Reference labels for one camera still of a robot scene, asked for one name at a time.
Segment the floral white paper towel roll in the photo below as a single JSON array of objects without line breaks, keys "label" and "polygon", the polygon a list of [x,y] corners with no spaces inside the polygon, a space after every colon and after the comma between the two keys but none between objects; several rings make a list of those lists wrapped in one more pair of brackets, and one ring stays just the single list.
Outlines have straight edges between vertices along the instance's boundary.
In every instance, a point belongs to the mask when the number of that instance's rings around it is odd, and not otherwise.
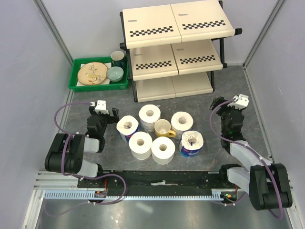
[{"label": "floral white paper towel roll", "polygon": [[193,118],[187,112],[176,112],[171,118],[172,130],[176,133],[174,138],[180,139],[185,131],[189,131],[193,126]]}]

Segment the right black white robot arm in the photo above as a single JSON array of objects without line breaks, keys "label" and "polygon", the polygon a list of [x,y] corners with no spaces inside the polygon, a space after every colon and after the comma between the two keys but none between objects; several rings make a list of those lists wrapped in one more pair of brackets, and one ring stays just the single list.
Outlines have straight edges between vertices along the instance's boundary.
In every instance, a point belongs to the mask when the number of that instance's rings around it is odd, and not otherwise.
[{"label": "right black white robot arm", "polygon": [[246,95],[235,95],[226,100],[214,98],[210,118],[218,115],[221,118],[221,146],[241,165],[224,165],[218,182],[228,188],[235,184],[248,194],[256,210],[290,208],[293,204],[291,188],[286,167],[281,163],[272,163],[257,153],[242,134],[244,121],[243,110],[249,105]]}]

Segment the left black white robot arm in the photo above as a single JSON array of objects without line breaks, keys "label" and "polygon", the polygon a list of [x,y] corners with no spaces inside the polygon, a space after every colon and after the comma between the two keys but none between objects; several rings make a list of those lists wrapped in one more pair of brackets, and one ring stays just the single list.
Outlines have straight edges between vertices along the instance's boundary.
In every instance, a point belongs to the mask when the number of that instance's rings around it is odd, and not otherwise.
[{"label": "left black white robot arm", "polygon": [[87,132],[80,134],[56,134],[45,158],[46,171],[88,179],[93,187],[101,187],[105,177],[100,164],[84,159],[84,153],[100,153],[105,146],[104,134],[110,124],[119,121],[119,110],[112,109],[112,115],[89,108]]}]

